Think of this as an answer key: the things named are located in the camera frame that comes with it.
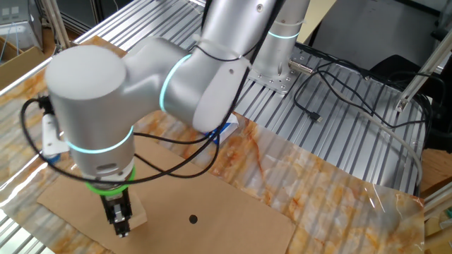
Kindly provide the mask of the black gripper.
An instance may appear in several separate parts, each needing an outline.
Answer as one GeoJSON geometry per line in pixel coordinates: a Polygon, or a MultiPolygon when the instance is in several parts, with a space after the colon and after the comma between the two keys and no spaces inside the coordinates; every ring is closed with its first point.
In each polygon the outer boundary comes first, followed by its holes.
{"type": "Polygon", "coordinates": [[[102,196],[101,201],[109,222],[112,222],[118,237],[127,237],[130,232],[129,220],[132,216],[128,192],[102,196]]]}

